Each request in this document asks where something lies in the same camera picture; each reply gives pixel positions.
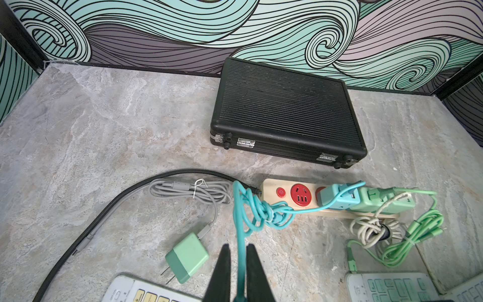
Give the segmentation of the light green charger adapter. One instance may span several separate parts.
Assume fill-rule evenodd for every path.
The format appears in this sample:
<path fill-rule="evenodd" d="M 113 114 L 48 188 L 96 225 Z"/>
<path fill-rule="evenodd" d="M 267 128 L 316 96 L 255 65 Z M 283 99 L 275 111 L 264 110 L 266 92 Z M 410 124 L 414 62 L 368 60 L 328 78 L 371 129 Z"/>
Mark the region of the light green charger adapter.
<path fill-rule="evenodd" d="M 165 256 L 168 268 L 161 273 L 164 275 L 167 271 L 174 273 L 179 283 L 186 283 L 209 259 L 209 254 L 201 239 L 205 235 L 190 233 L 182 239 L 172 250 Z"/>

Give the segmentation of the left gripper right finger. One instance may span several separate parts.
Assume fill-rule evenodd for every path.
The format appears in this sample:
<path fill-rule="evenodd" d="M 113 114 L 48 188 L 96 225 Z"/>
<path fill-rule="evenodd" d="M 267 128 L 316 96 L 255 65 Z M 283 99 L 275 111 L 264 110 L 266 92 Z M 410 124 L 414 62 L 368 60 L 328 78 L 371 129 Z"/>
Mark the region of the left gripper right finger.
<path fill-rule="evenodd" d="M 275 302 L 255 245 L 247 246 L 247 301 Z"/>

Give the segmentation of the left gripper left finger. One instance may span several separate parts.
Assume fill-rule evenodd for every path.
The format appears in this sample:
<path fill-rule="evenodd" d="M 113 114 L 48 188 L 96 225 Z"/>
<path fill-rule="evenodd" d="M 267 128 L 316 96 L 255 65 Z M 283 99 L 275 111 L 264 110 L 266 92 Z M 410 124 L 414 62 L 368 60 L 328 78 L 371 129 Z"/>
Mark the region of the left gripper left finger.
<path fill-rule="evenodd" d="M 229 302 L 231 292 L 231 252 L 228 244 L 220 250 L 203 302 Z"/>

